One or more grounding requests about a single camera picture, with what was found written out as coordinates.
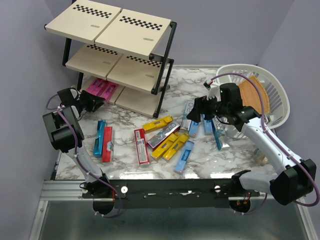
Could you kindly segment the pink toothpaste box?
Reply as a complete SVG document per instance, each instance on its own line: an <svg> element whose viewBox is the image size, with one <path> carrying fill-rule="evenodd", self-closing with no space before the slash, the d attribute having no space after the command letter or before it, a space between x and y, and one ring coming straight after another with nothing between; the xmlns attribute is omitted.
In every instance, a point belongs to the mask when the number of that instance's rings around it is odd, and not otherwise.
<svg viewBox="0 0 320 240"><path fill-rule="evenodd" d="M107 88L108 86L108 81L107 80L101 80L99 82L99 84L95 87L94 91L92 92L93 95L97 96L97 97L100 97L103 92L105 91L105 89Z"/></svg>
<svg viewBox="0 0 320 240"><path fill-rule="evenodd" d="M100 90L99 84L101 83L101 81L102 79L95 78L85 91L92 95L97 95Z"/></svg>
<svg viewBox="0 0 320 240"><path fill-rule="evenodd" d="M117 90L118 86L119 85L117 83L113 83L113 82L107 83L106 88L104 89L104 91L101 94L101 97L105 99L106 104L109 103L109 100L111 99L111 97L113 96L115 91Z"/></svg>

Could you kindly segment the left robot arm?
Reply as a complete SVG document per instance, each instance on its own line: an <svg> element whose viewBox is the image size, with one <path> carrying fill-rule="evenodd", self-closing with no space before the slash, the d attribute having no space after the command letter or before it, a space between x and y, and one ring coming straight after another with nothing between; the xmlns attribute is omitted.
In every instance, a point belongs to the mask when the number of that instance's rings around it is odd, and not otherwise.
<svg viewBox="0 0 320 240"><path fill-rule="evenodd" d="M101 97L74 87L65 88L56 94L60 104L55 108L46 108L51 112L42 116L51 145L68 155L84 176L80 188L94 197L107 197L113 192L110 181L102 169L93 162L83 141L85 136L78 118L83 111L95 112L104 104Z"/></svg>

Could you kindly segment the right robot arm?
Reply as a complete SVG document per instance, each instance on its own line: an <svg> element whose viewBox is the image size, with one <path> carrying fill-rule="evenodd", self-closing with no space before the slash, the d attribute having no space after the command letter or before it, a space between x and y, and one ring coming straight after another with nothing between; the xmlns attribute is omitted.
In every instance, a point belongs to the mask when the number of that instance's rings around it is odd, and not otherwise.
<svg viewBox="0 0 320 240"><path fill-rule="evenodd" d="M224 83L219 90L220 100L207 96L195 98L187 118L197 123L201 115L207 119L215 116L226 118L262 151L277 174L273 176L250 170L239 172L233 176L230 191L236 196L243 195L247 190L271 194L284 206L315 191L316 200L311 205L317 205L320 192L315 184L316 164L311 159L301 159L289 150L269 130L261 114L251 106L244 106L240 89L235 83Z"/></svg>

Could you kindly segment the pink toothpaste box back side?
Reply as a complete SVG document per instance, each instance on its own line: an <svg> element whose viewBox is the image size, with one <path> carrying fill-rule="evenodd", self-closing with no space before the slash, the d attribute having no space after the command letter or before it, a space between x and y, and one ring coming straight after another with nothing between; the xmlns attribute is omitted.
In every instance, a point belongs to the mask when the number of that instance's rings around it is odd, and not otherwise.
<svg viewBox="0 0 320 240"><path fill-rule="evenodd" d="M111 99L111 97L113 96L115 91L117 90L118 86L119 85L117 83L113 83L113 82L107 83L106 88L104 89L104 91L101 94L101 97L105 99L106 104L109 103L109 100Z"/></svg>

